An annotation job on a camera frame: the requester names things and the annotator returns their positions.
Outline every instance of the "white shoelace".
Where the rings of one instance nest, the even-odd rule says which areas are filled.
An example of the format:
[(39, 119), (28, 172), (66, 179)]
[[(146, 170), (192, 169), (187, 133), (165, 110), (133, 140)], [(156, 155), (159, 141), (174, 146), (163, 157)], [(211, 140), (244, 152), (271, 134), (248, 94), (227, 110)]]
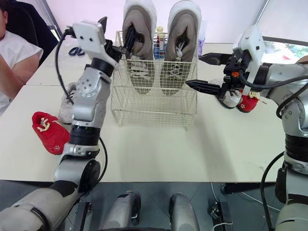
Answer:
[[(175, 51), (177, 53), (177, 58), (176, 58), (176, 61), (181, 61), (182, 59), (182, 56), (183, 56), (183, 53), (182, 53), (182, 48), (184, 46), (184, 42), (180, 42), (178, 44), (177, 47), (175, 47)], [(174, 64), (172, 67), (171, 67), (171, 71), (170, 71), (170, 75), (168, 77), (174, 77), (174, 78), (180, 78), (180, 65), (179, 64)]]
[(176, 58), (176, 61), (181, 61), (182, 57), (183, 57), (183, 53), (182, 53), (182, 48), (184, 46), (185, 42), (180, 42), (178, 44), (177, 47), (175, 47), (175, 52), (177, 53), (177, 58)]
[(48, 121), (48, 119), (45, 119), (45, 118), (41, 118), (41, 122), (40, 124), (44, 127), (44, 128), (40, 128), (40, 127), (37, 127), (37, 129), (42, 132), (42, 131), (47, 131), (50, 127), (50, 123), (46, 123)]
[[(132, 55), (131, 59), (140, 60), (139, 56)], [(149, 70), (146, 67), (146, 64), (142, 61), (135, 61), (131, 62), (131, 68), (130, 68), (130, 76), (133, 78), (144, 78), (146, 80), (149, 80)]]

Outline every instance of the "robotic arm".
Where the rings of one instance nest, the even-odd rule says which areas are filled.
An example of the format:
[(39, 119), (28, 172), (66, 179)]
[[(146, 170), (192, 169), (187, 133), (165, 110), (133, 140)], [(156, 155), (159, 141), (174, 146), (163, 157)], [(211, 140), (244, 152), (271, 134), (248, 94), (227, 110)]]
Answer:
[(308, 227), (308, 64), (262, 64), (264, 50), (263, 38), (252, 26), (234, 45), (234, 54), (209, 53), (200, 57), (208, 64), (226, 65), (221, 87), (201, 80), (186, 83), (222, 100), (227, 91), (243, 90), (244, 95), (258, 91), (278, 104), (277, 115), (282, 119), (286, 138), (284, 164), (278, 172), (275, 192), (285, 206), (275, 230), (303, 231)]
[(124, 47), (113, 46), (104, 37), (106, 20), (75, 23), (67, 30), (92, 59), (77, 82), (70, 140), (64, 146), (54, 184), (33, 191), (1, 211), (1, 231), (56, 230), (79, 198), (99, 181), (101, 168), (95, 157), (100, 151), (98, 141), (110, 94), (110, 76), (122, 53), (132, 49), (134, 36), (131, 29)]

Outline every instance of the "gray sneaker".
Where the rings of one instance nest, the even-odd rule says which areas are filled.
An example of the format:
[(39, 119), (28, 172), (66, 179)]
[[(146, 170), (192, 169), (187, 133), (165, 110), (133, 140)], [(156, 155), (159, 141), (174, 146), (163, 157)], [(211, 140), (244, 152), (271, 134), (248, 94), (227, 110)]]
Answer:
[(168, 20), (165, 63), (160, 75), (160, 86), (165, 95), (174, 95), (185, 83), (191, 65), (179, 62), (192, 61), (200, 24), (201, 10), (195, 2), (179, 1), (172, 7)]
[(129, 77), (139, 94), (147, 94), (154, 82), (153, 37), (156, 29), (156, 9), (151, 0), (127, 0), (124, 7), (123, 42), (130, 26), (138, 39), (133, 51), (126, 56)]

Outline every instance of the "orange component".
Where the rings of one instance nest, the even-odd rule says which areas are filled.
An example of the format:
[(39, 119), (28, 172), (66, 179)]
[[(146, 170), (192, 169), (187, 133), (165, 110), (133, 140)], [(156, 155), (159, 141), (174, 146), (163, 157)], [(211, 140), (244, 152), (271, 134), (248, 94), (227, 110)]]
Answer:
[(232, 72), (232, 76), (233, 77), (238, 77), (239, 76), (239, 72), (238, 71), (233, 71)]

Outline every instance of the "shoe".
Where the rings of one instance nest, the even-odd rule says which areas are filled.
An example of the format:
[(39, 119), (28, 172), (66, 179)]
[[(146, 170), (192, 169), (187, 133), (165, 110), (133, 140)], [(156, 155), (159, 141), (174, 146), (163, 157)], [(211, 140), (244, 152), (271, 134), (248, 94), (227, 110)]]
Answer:
[(227, 109), (233, 109), (239, 104), (241, 97), (242, 94), (238, 90), (236, 90), (234, 92), (227, 91), (223, 100), (219, 98), (217, 99), (223, 107)]
[(129, 77), (139, 94), (147, 94), (154, 82), (153, 38), (156, 29), (156, 9), (151, 0), (126, 0), (124, 6), (123, 42), (133, 26), (138, 36), (133, 51), (126, 55)]
[(64, 144), (69, 141), (69, 133), (58, 122), (57, 117), (35, 112), (32, 116), (32, 128), (48, 152), (54, 155), (62, 154)]
[[(77, 83), (73, 82), (68, 85), (67, 92), (73, 102), (75, 101), (77, 90)], [(59, 121), (64, 124), (71, 124), (73, 122), (73, 105), (70, 100), (64, 94), (62, 97), (62, 103), (59, 110)]]
[(179, 1), (172, 7), (168, 20), (165, 63), (160, 75), (160, 86), (165, 95), (174, 95), (185, 83), (191, 64), (179, 62), (192, 61), (200, 24), (201, 10), (195, 2)]
[(259, 100), (259, 93), (256, 92), (250, 92), (248, 95), (242, 95), (240, 103), (237, 105), (237, 109), (243, 113), (249, 113), (256, 107)]

